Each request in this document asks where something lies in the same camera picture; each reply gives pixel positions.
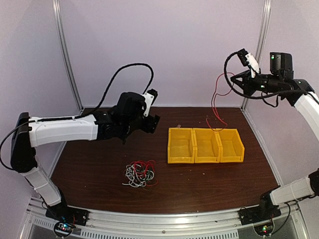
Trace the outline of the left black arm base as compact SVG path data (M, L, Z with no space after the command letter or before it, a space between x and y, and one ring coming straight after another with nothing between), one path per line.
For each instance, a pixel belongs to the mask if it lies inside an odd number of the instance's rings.
M69 223L71 225L86 226L89 211L74 207L68 207L66 215L59 216L57 213L53 213L50 209L47 209L45 216L60 222Z

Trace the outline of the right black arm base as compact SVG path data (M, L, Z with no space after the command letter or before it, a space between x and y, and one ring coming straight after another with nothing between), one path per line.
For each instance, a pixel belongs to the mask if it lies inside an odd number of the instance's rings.
M257 205L250 208L242 207L238 211L241 225L255 224L279 217L281 210L278 206L265 207Z

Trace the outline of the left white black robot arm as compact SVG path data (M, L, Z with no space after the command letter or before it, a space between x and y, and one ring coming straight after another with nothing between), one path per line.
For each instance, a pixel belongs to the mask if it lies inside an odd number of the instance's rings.
M28 113L21 113L12 133L12 170L25 177L59 220L69 220L72 211L61 190L37 162L36 147L75 140L118 138L125 142L135 130L154 133L160 117L153 117L149 112L157 96L154 89L143 94L124 92L111 109L94 111L86 116L31 118Z

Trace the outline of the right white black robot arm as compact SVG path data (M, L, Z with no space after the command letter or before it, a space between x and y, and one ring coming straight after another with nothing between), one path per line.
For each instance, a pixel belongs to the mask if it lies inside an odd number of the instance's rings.
M237 56L248 69L225 80L237 95L251 100L276 97L287 100L306 120L315 136L319 135L319 98L313 87L304 79L294 78L293 58L290 53L271 52L270 73L262 74L259 63L252 53L240 49L231 53L225 60L224 68L233 56ZM290 201L316 197L319 194L319 172L298 179L288 185L265 193L261 204L256 208L259 219L267 219L275 207Z

